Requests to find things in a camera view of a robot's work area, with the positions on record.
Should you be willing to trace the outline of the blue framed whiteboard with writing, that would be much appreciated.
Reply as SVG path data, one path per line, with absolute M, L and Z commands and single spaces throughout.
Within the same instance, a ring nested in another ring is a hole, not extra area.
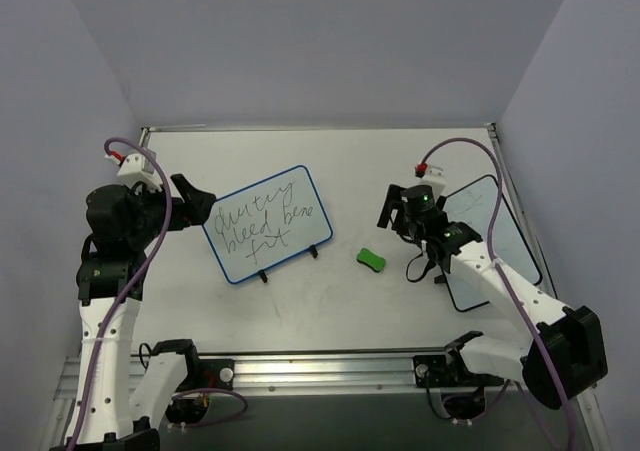
M 203 226 L 226 281 L 259 277 L 334 236 L 309 169 L 297 165 L 217 199 Z

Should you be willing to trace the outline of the green whiteboard eraser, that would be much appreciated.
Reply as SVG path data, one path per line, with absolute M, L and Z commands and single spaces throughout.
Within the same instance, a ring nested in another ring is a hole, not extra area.
M 367 267 L 374 273 L 382 272 L 387 264 L 384 257 L 366 247 L 363 247 L 358 251 L 356 254 L 356 262 Z

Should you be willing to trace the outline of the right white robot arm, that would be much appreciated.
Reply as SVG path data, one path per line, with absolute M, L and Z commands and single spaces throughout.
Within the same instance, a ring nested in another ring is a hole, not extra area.
M 390 185 L 377 225 L 416 246 L 427 271 L 438 268 L 480 291 L 516 330 L 508 339 L 469 331 L 451 342 L 443 362 L 453 382 L 476 375 L 509 380 L 558 410 L 607 375 L 596 313 L 586 306 L 573 309 L 529 282 L 472 227 L 450 220 L 429 185 Z

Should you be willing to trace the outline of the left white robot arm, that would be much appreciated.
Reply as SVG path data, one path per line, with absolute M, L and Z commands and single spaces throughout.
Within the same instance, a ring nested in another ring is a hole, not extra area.
M 151 259 L 145 249 L 157 248 L 169 231 L 205 224 L 217 201 L 181 174 L 171 180 L 176 197 L 137 178 L 86 198 L 91 233 L 76 275 L 81 367 L 63 450 L 159 449 L 158 427 L 173 396 L 201 380 L 193 341 L 173 339 L 152 348 L 142 381 L 129 389 L 133 331 Z

